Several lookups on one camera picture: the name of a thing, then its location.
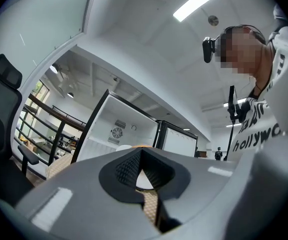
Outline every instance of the standing person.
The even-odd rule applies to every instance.
[[[231,143],[229,161],[288,132],[288,19],[278,5],[274,17],[278,27],[268,41],[251,25],[228,27],[216,41],[215,56],[222,68],[256,80],[242,105],[243,123]]]
[[[195,151],[195,155],[194,155],[195,158],[200,158],[200,153],[198,151],[198,147],[196,147],[196,151]]]
[[[220,146],[218,147],[218,151],[216,151],[215,153],[215,159],[216,160],[221,160],[222,156],[223,156],[223,153],[220,151]]]

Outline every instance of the vr headset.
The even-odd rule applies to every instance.
[[[227,28],[224,29],[222,34],[227,33],[227,31],[230,31],[232,29],[235,28],[248,28],[249,30],[252,30],[255,37],[262,43],[265,43],[265,37],[264,35],[260,32],[260,30],[258,28],[256,28],[255,26],[252,25],[238,25],[238,26],[229,26]],[[206,37],[203,41],[203,51],[204,51],[204,61],[206,63],[209,63],[212,60],[213,54],[216,52],[216,40],[220,37],[217,36],[215,39],[210,38],[210,37]]]

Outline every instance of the fluorescent light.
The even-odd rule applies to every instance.
[[[238,104],[245,102],[247,98],[241,98],[238,100]]]
[[[241,123],[236,123],[236,124],[234,124],[234,126],[241,126],[242,124]],[[228,128],[228,127],[233,127],[233,125],[232,124],[229,124],[229,125],[226,125],[226,127]]]
[[[183,6],[181,6],[173,16],[182,22],[193,11],[197,10],[200,6],[208,2],[209,0],[188,0]]]
[[[55,74],[58,73],[57,69],[56,69],[53,65],[51,65],[49,68],[50,68],[50,70],[52,70]]]

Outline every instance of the floor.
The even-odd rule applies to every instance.
[[[21,163],[19,161],[17,161],[17,159],[15,159],[14,157],[11,157],[10,159],[15,162],[15,164],[18,166],[19,169],[22,168]],[[35,187],[40,185],[41,183],[43,183],[45,181],[42,178],[35,175],[34,173],[32,173],[30,170],[27,170],[26,177]]]

